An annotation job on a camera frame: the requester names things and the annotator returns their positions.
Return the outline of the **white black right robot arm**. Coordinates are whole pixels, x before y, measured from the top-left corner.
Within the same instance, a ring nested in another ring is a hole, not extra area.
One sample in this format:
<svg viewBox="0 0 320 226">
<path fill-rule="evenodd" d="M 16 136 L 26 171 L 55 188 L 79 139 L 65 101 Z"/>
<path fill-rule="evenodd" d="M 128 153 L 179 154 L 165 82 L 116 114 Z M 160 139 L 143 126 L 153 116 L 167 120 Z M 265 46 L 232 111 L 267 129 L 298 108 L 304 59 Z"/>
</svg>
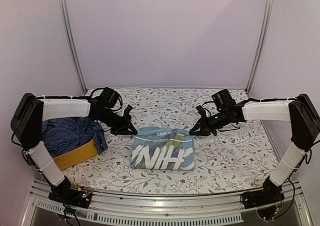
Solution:
<svg viewBox="0 0 320 226">
<path fill-rule="evenodd" d="M 193 136 L 217 135 L 217 131 L 232 123 L 261 121 L 266 128 L 277 155 L 277 167 L 259 192 L 262 204 L 269 204 L 278 196 L 280 187 L 296 171 L 305 154 L 320 142 L 320 116 L 310 97 L 301 93 L 296 97 L 253 99 L 236 103 L 228 90 L 212 96 L 217 113 L 208 116 L 202 106 L 196 107 L 199 120 L 190 129 Z"/>
</svg>

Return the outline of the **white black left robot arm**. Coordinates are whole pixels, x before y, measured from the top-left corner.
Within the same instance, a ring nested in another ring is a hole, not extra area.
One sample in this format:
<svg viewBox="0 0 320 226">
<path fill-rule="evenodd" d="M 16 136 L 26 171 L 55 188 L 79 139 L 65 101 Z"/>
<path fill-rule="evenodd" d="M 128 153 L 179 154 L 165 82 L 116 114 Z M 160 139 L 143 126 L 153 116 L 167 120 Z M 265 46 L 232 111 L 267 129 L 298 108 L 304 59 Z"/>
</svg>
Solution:
<svg viewBox="0 0 320 226">
<path fill-rule="evenodd" d="M 11 119 L 12 141 L 19 145 L 31 158 L 37 170 L 55 188 L 55 195 L 63 202 L 70 203 L 74 192 L 66 185 L 68 178 L 62 173 L 49 154 L 43 140 L 43 122 L 60 118 L 90 118 L 110 127 L 111 134 L 135 135 L 137 130 L 131 122 L 128 105 L 123 115 L 107 107 L 101 97 L 88 96 L 35 96 L 25 93 Z"/>
</svg>

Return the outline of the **light blue t-shirt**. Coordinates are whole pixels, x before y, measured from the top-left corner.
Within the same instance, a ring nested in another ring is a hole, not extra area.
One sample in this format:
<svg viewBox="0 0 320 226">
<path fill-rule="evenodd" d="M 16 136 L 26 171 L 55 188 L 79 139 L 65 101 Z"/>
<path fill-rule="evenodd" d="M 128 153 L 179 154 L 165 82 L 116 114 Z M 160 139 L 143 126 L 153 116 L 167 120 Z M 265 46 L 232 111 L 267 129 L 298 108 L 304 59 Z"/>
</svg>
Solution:
<svg viewBox="0 0 320 226">
<path fill-rule="evenodd" d="M 195 169 L 194 137 L 183 129 L 142 128 L 134 137 L 130 167 L 191 172 Z"/>
</svg>

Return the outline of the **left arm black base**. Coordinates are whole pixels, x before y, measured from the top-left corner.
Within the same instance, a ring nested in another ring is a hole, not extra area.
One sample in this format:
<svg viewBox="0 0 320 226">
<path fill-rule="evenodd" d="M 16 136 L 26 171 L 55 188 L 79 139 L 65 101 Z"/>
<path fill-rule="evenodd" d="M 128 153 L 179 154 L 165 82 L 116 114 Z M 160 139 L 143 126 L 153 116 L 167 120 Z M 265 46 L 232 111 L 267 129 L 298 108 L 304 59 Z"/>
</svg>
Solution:
<svg viewBox="0 0 320 226">
<path fill-rule="evenodd" d="M 88 209 L 92 199 L 92 191 L 85 187 L 71 188 L 69 185 L 53 187 L 48 198 L 52 201 L 70 206 Z"/>
</svg>

